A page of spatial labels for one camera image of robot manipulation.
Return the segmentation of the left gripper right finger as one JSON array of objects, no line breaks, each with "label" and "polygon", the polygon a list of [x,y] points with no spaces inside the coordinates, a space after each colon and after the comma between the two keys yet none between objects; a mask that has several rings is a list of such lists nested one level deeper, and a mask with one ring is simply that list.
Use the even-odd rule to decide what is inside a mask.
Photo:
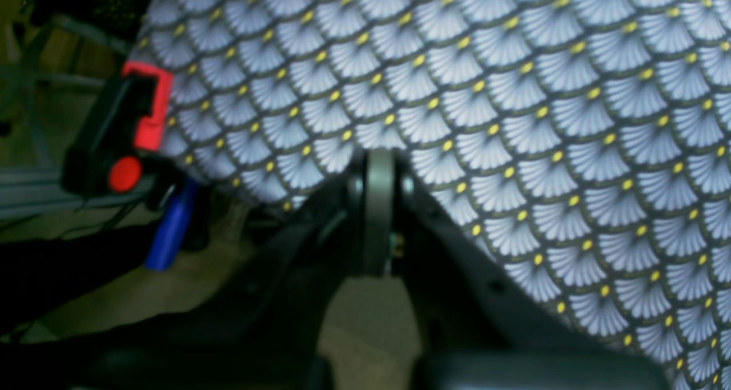
[{"label": "left gripper right finger", "polygon": [[401,276],[424,351],[412,389],[667,389],[652,361],[549,315],[457,228],[408,168],[397,169]]}]

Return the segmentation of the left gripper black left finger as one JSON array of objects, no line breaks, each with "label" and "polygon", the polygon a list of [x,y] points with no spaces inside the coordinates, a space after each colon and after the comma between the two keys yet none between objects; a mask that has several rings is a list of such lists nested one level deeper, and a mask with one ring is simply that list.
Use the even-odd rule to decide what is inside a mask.
[{"label": "left gripper black left finger", "polygon": [[316,347],[350,276],[384,276],[393,252],[395,156],[372,150],[327,181],[211,299],[81,338],[72,387],[321,389]]}]

